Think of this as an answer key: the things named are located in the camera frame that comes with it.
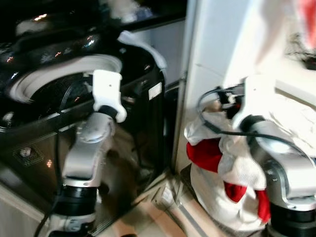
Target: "label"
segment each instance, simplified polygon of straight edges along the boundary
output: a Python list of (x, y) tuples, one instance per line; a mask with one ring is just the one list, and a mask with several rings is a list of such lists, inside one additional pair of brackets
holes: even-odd
[(162, 92), (162, 83), (159, 82), (157, 85), (153, 86), (148, 91), (148, 97), (149, 100), (154, 99), (156, 96), (158, 96)]

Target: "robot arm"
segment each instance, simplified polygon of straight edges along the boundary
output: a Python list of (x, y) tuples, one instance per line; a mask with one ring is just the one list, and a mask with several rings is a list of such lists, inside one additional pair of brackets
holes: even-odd
[(126, 118), (126, 110), (120, 104), (120, 80), (118, 73), (94, 71), (95, 112), (78, 127), (75, 144), (66, 157), (63, 187), (50, 217), (47, 237), (84, 237), (92, 228), (101, 163), (112, 146), (115, 122)]
[[(274, 122), (264, 119), (268, 116), (267, 100), (273, 98), (274, 84), (263, 85), (260, 79), (263, 78), (245, 80), (242, 107), (233, 118), (233, 127), (242, 132), (272, 135), (294, 144)], [(267, 179), (270, 234), (274, 237), (315, 236), (315, 162), (284, 142), (255, 136), (248, 136), (247, 141), (252, 157)]]

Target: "white fabric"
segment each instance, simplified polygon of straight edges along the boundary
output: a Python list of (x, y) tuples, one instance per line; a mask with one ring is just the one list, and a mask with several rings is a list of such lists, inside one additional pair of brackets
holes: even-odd
[(133, 33), (129, 31), (121, 32), (121, 34), (118, 37), (118, 41), (121, 43), (128, 44), (128, 45), (141, 47), (145, 49), (146, 51), (148, 51), (153, 56), (160, 70), (162, 70), (162, 72), (165, 73), (165, 69), (167, 68), (167, 63), (164, 57), (160, 53), (158, 53), (157, 50), (152, 48), (150, 45), (138, 40), (137, 37)]
[[(224, 112), (203, 112), (203, 116), (222, 130), (232, 131), (231, 121)], [(192, 146), (204, 139), (221, 137), (219, 148), (223, 156), (218, 165), (219, 176), (227, 183), (252, 187), (255, 190), (266, 188), (266, 176), (252, 158), (245, 137), (215, 134), (202, 124), (199, 117), (188, 123), (184, 136)]]
[(130, 23), (137, 20), (136, 12), (139, 4), (134, 0), (108, 0), (111, 8), (111, 18), (118, 18), (123, 23)]
[(264, 190), (266, 176), (261, 166), (252, 158), (246, 137), (223, 136), (219, 143), (222, 158), (218, 174), (227, 183)]
[(200, 204), (221, 224), (236, 231), (255, 231), (265, 227), (257, 215), (258, 200), (253, 189), (247, 188), (242, 199), (235, 203), (227, 197), (219, 175), (195, 164), (191, 167), (191, 183)]
[(293, 99), (276, 94), (270, 119), (290, 134), (294, 143), (311, 157), (316, 157), (316, 111)]
[[(229, 120), (225, 117), (224, 112), (208, 113), (203, 112), (203, 116), (207, 121), (212, 121), (212, 123), (224, 130), (231, 131), (231, 126)], [(204, 139), (219, 138), (221, 134), (216, 134), (212, 130), (205, 127), (199, 117), (194, 121), (189, 122), (184, 129), (184, 136), (188, 142), (195, 146), (197, 143)]]

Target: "cable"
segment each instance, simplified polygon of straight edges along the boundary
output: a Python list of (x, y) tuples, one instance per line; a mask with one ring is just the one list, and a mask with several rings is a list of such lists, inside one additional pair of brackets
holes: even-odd
[(209, 128), (210, 130), (212, 130), (213, 132), (217, 133), (217, 134), (225, 134), (225, 135), (232, 135), (232, 136), (251, 136), (251, 137), (261, 137), (261, 138), (267, 138), (267, 139), (271, 139), (271, 140), (276, 140), (282, 143), (285, 143), (287, 145), (289, 145), (290, 147), (292, 147), (294, 150), (296, 150), (298, 153), (300, 153), (302, 156), (305, 156), (306, 158), (308, 158), (309, 160), (311, 160), (311, 158), (302, 150), (300, 149), (298, 146), (296, 146), (294, 143), (282, 139), (280, 137), (276, 137), (273, 135), (268, 135), (268, 134), (262, 134), (262, 133), (255, 133), (255, 132), (230, 132), (230, 131), (223, 131), (221, 128), (217, 127), (216, 125), (212, 124), (210, 121), (207, 121), (204, 116), (203, 116), (203, 110), (201, 108), (201, 102), (202, 100), (211, 94), (217, 93), (217, 92), (231, 92), (233, 93), (233, 87), (229, 88), (229, 89), (214, 89), (214, 90), (210, 90), (206, 93), (204, 93), (198, 100), (197, 102), (197, 113), (199, 118), (202, 120), (203, 124)]
[[(66, 90), (63, 99), (60, 103), (58, 113), (62, 114), (62, 110), (65, 108), (66, 102), (68, 100), (68, 97), (70, 95), (71, 90), (73, 89), (73, 84), (72, 83), (68, 89)], [(55, 151), (55, 161), (54, 161), (54, 170), (55, 170), (55, 176), (56, 176), (56, 183), (57, 183), (57, 190), (56, 190), (56, 197), (54, 199), (54, 202), (50, 208), (50, 210), (44, 215), (43, 219), (39, 223), (39, 225), (36, 228), (36, 231), (34, 233), (34, 237), (38, 237), (40, 235), (40, 231), (42, 230), (43, 226), (45, 225), (45, 222), (48, 220), (48, 218), (53, 214), (57, 203), (59, 201), (59, 197), (61, 195), (61, 190), (62, 190), (62, 185), (63, 185), (63, 180), (62, 180), (62, 174), (61, 174), (61, 168), (60, 168), (60, 163), (59, 163), (59, 127), (56, 127), (56, 136), (55, 136), (55, 145), (54, 145), (54, 151)]]

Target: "black wire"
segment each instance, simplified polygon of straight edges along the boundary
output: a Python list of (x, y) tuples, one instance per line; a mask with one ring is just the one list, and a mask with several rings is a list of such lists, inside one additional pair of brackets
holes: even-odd
[(233, 92), (232, 89), (228, 89), (228, 90), (225, 90), (225, 89), (214, 89), (214, 90), (210, 90), (206, 93), (204, 93), (198, 100), (197, 102), (197, 113), (198, 113), (198, 116), (200, 117), (200, 119), (202, 120), (202, 122), (204, 123), (204, 125), (211, 129), (213, 132), (217, 133), (217, 134), (225, 134), (225, 135), (232, 135), (232, 136), (251, 136), (251, 137), (261, 137), (261, 138), (267, 138), (267, 139), (271, 139), (271, 140), (276, 140), (276, 141), (279, 141), (279, 142), (282, 142), (282, 143), (285, 143), (287, 145), (289, 145), (290, 147), (292, 147), (293, 149), (295, 149), (298, 153), (300, 153), (301, 155), (307, 157), (308, 159), (310, 159), (310, 157), (305, 153), (303, 152), (302, 149), (300, 149), (298, 146), (296, 146), (294, 143), (288, 141), (288, 140), (285, 140), (285, 139), (282, 139), (280, 137), (276, 137), (276, 136), (273, 136), (273, 135), (268, 135), (268, 134), (262, 134), (262, 133), (255, 133), (255, 132), (230, 132), (230, 131), (223, 131), (221, 128), (217, 127), (216, 125), (212, 124), (210, 121), (207, 121), (204, 116), (203, 116), (203, 111), (202, 111), (202, 108), (201, 108), (201, 102), (202, 100), (208, 96), (208, 95), (211, 95), (211, 94), (214, 94), (214, 93), (217, 93), (217, 92)]
[[(62, 110), (65, 108), (65, 105), (66, 105), (66, 102), (67, 102), (68, 97), (70, 95), (70, 92), (73, 89), (73, 85), (74, 85), (74, 83), (72, 83), (68, 87), (68, 89), (65, 92), (63, 99), (60, 103), (59, 110), (58, 110), (58, 113), (60, 116), (59, 120), (61, 119)], [(57, 126), (56, 126), (56, 136), (55, 136), (55, 145), (54, 145), (54, 151), (55, 151), (54, 170), (55, 170), (56, 183), (57, 183), (56, 197), (54, 199), (54, 202), (53, 202), (50, 210), (44, 215), (43, 219), (41, 220), (38, 227), (36, 228), (36, 231), (34, 233), (34, 237), (38, 237), (40, 235), (40, 231), (42, 230), (45, 222), (53, 214), (53, 212), (57, 206), (57, 203), (59, 201), (61, 191), (62, 191), (63, 180), (62, 180), (62, 174), (61, 174), (61, 168), (60, 168), (60, 162), (59, 162), (59, 136), (60, 136), (59, 125), (60, 125), (60, 122), (57, 123)]]
[(300, 34), (295, 34), (294, 39), (291, 41), (291, 45), (294, 49), (294, 52), (288, 53), (287, 55), (296, 55), (296, 58), (300, 61), (305, 62), (309, 58), (315, 58), (316, 55), (313, 53), (308, 53), (304, 46), (302, 45)]

